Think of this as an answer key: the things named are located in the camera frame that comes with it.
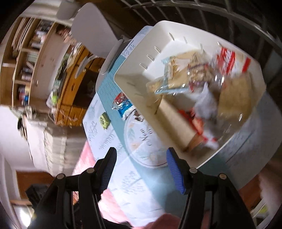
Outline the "green pineapple cake packet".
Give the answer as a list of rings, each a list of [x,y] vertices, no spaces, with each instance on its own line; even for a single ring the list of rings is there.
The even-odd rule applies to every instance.
[[[107,129],[110,125],[110,119],[106,112],[103,112],[103,114],[99,117],[99,121],[103,129]]]

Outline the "red white candy wrapper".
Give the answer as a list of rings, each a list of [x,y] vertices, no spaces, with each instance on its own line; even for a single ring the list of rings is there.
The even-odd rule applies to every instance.
[[[204,146],[213,150],[219,148],[216,137],[217,100],[208,86],[203,88],[194,107],[188,111],[179,110],[178,112],[197,131]]]

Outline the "brown paper snack bag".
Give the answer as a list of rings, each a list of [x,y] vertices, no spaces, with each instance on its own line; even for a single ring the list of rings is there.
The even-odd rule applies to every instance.
[[[164,97],[159,103],[156,115],[170,138],[183,152],[189,152],[204,142],[190,122]]]

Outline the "blue white snack packet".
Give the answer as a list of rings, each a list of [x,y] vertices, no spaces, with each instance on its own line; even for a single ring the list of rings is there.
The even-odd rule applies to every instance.
[[[119,115],[122,120],[126,120],[128,116],[136,109],[136,107],[131,103],[130,100],[125,100],[119,105]]]

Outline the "small red snack packet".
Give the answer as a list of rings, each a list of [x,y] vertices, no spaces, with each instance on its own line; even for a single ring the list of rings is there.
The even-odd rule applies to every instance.
[[[113,110],[122,109],[122,107],[126,104],[127,100],[128,99],[125,96],[125,94],[123,92],[120,92],[113,101],[112,109]]]

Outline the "clear pastry snack bag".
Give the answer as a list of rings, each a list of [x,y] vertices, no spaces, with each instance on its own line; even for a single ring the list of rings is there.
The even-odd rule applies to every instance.
[[[252,74],[245,72],[227,78],[221,88],[217,116],[231,123],[244,123],[255,104]]]

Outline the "clear nut cluster packet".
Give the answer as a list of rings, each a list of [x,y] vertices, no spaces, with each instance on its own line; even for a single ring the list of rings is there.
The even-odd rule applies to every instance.
[[[214,83],[215,77],[215,70],[208,63],[197,64],[187,68],[187,80],[192,88],[203,87],[205,83]]]

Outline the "red white cookies package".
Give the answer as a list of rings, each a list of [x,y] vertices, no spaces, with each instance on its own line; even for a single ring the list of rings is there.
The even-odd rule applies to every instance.
[[[221,46],[215,54],[215,66],[222,76],[247,72],[251,59],[241,52]]]

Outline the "large triangular bread package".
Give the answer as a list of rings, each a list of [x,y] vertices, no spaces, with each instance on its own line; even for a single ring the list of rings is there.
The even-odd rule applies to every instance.
[[[173,94],[195,89],[188,84],[187,68],[208,63],[208,58],[204,51],[192,50],[166,57],[162,63],[164,64],[163,76],[147,83],[147,90],[155,94]]]

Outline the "patterned blue white tablecloth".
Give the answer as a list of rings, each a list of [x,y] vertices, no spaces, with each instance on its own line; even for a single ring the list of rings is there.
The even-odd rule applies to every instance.
[[[88,142],[100,146],[121,143],[135,163],[154,169],[168,167],[166,151],[172,142],[167,134],[157,133],[159,123],[146,105],[145,84],[162,74],[162,58],[200,47],[212,55],[219,45],[237,50],[235,45],[216,35],[172,21],[143,27],[119,55],[90,103],[83,119]],[[257,106],[242,128],[224,138],[218,150],[201,148],[179,153],[190,166],[207,175],[225,173],[236,188],[244,187],[258,175],[281,144],[281,112],[266,93],[261,66],[256,60],[251,61],[250,72]],[[118,110],[112,109],[120,92],[136,107],[125,121]],[[107,129],[99,121],[103,112],[110,119]],[[174,181],[173,187],[177,217],[180,217],[186,198],[176,189]]]

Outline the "cat under desk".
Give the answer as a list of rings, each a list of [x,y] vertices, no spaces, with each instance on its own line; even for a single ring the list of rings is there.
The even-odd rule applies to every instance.
[[[89,81],[87,84],[87,96],[93,98],[96,93],[96,83],[94,81]]]

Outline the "wooden desk with drawers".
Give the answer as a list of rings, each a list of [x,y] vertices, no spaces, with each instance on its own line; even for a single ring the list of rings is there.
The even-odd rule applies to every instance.
[[[92,101],[87,96],[89,81],[97,82],[99,70],[105,59],[94,57],[86,63],[92,53],[80,46],[66,69],[66,76],[60,85],[59,97],[54,113],[54,122],[61,126],[81,126],[85,113]]]

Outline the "grey office chair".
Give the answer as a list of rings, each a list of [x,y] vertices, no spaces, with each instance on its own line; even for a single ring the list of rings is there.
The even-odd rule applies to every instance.
[[[122,48],[130,40],[124,35],[118,36],[102,12],[91,2],[80,8],[75,1],[61,1],[56,17],[60,20],[73,18],[72,36],[93,54],[92,59],[105,59],[96,82],[96,88],[99,88]]]

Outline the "wooden bookshelf hutch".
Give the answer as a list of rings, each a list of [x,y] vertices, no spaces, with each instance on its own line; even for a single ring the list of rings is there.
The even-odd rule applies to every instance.
[[[1,105],[47,113],[59,65],[70,48],[70,26],[18,17],[1,43]]]

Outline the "steel window guard bars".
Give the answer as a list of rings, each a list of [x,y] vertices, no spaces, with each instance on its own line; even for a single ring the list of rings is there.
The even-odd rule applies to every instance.
[[[262,66],[281,63],[281,38],[265,16],[240,12],[231,1],[120,1],[146,24],[161,20],[203,29],[226,39]]]

